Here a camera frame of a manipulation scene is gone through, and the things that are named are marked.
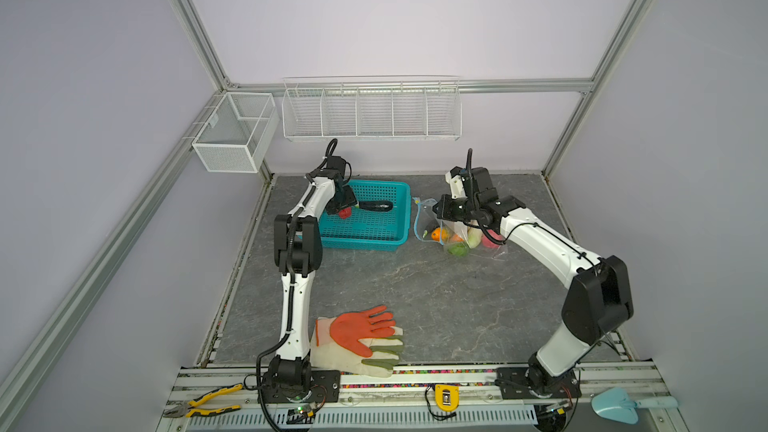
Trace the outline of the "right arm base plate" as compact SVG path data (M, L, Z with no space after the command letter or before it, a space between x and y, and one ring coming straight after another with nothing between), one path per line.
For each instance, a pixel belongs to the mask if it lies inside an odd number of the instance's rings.
M577 399L582 396L580 382L573 370L552 377L535 367L500 367L494 384L503 399Z

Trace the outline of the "dark toy eggplant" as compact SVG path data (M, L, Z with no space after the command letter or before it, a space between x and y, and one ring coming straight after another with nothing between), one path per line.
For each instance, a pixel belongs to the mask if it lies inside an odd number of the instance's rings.
M375 200L375 201L358 201L355 207L369 212L390 212L394 208L394 204L389 200Z

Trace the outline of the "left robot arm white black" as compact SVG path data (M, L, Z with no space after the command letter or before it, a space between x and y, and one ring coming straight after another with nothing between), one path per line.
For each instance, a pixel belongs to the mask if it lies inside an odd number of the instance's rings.
M257 356L271 357L265 373L257 374L261 401L301 400L310 394L309 307L315 272L323 258L319 220L355 205L349 162L335 153L338 140L328 143L324 157L305 175L307 188L297 204L274 220L274 261L281 275L283 308L280 340Z

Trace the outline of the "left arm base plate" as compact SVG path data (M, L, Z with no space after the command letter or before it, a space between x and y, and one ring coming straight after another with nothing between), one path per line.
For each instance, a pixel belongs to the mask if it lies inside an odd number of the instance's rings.
M302 379L300 385L288 385L265 373L260 391L267 404L336 403L341 391L338 370L315 370Z

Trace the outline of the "clear zip top bag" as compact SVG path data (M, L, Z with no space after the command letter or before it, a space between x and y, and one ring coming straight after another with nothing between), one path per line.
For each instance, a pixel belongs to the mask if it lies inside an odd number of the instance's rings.
M464 223L461 223L461 222L452 222L452 221L438 219L433 212L433 206L437 203L437 200L434 198L421 199L419 197L415 197L413 201L416 208L416 217L413 222L414 236L421 242L439 245L445 253L447 252L445 251L444 246L448 241L441 243L441 242L433 241L430 238L431 232L436 227L447 226L452 230L453 234L465 233L469 228L476 228L476 227L465 225ZM480 244L479 247L472 250L465 257L490 259L490 260L506 260L509 258L509 249L506 245L502 245L499 249L493 250L493 249L485 248Z

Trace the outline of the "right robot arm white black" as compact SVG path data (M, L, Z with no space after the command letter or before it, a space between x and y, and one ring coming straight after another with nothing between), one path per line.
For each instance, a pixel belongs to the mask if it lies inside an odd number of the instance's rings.
M634 315L627 265L615 255L589 251L542 222L520 199L502 197L490 172L473 165L446 173L450 192L433 212L441 221L479 231L496 246L512 242L543 264L567 290L561 323L528 360L522 386L546 398L575 379L575 366L605 336Z

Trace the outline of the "teal plastic basket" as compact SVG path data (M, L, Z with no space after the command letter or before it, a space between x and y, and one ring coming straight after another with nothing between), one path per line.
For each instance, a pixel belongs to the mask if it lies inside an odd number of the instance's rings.
M393 208L374 212L354 208L351 215L323 213L319 219L323 248L395 251L411 228L411 189L405 182L353 179L350 186L360 201L388 200Z

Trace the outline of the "red toy strawberry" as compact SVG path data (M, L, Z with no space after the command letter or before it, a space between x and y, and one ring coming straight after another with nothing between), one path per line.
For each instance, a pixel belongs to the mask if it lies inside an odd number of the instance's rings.
M352 208L347 207L338 212L338 217L342 220L348 219L352 215Z

